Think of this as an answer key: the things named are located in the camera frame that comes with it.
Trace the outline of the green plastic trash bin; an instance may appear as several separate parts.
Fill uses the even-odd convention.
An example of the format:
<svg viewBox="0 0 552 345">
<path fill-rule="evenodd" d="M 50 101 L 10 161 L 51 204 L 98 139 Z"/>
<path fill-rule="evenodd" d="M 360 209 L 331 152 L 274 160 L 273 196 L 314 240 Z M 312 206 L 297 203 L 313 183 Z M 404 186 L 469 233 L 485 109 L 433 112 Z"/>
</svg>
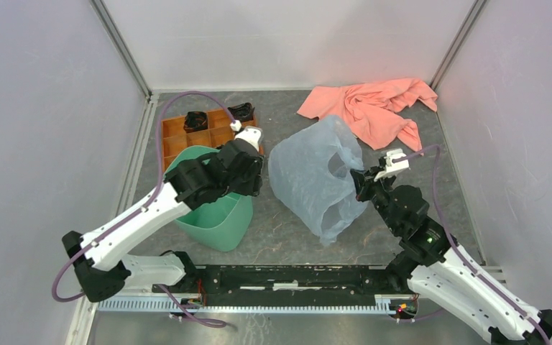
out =
<svg viewBox="0 0 552 345">
<path fill-rule="evenodd" d="M 248 152 L 249 145 L 230 142 L 221 150 L 191 146 L 166 169 L 164 182 L 177 193 L 175 200 L 191 212 L 178 219 L 198 242 L 228 252 L 237 247 L 252 219 L 251 196 L 230 191 L 236 161 Z"/>
</svg>

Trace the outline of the translucent blue trash bag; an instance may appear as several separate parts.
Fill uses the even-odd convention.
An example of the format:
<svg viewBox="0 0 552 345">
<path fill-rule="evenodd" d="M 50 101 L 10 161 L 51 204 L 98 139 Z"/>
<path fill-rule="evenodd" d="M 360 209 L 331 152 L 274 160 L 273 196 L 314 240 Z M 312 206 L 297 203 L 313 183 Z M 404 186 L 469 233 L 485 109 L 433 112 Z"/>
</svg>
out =
<svg viewBox="0 0 552 345">
<path fill-rule="evenodd" d="M 364 170 L 362 149 L 348 125 L 329 115 L 278 143 L 268 158 L 270 187 L 322 245 L 365 211 L 351 170 Z"/>
</svg>

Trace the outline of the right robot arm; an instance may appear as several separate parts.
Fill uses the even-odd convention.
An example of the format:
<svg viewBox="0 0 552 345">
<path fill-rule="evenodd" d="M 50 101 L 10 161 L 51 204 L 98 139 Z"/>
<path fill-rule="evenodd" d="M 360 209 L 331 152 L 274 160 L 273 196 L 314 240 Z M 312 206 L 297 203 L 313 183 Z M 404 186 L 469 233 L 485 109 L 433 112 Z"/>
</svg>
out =
<svg viewBox="0 0 552 345">
<path fill-rule="evenodd" d="M 488 344 L 549 344 L 552 310 L 538 310 L 512 294 L 428 216 L 419 188 L 394 187 L 393 177 L 377 177 L 381 171 L 350 174 L 357 200 L 369 201 L 400 240 L 402 251 L 387 266 L 388 288 L 432 300 Z"/>
</svg>

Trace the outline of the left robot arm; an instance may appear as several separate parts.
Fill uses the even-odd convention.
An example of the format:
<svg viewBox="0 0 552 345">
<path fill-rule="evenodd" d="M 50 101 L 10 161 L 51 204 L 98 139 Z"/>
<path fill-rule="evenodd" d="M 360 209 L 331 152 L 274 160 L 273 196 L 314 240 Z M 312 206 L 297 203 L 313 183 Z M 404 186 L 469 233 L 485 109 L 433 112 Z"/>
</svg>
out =
<svg viewBox="0 0 552 345">
<path fill-rule="evenodd" d="M 258 195 L 262 166 L 258 141 L 237 136 L 217 152 L 180 162 L 145 199 L 107 224 L 85 234 L 65 234 L 67 265 L 74 269 L 79 295 L 97 303 L 126 288 L 150 285 L 190 292 L 197 274 L 184 253 L 147 257 L 130 251 L 166 224 L 229 193 Z"/>
</svg>

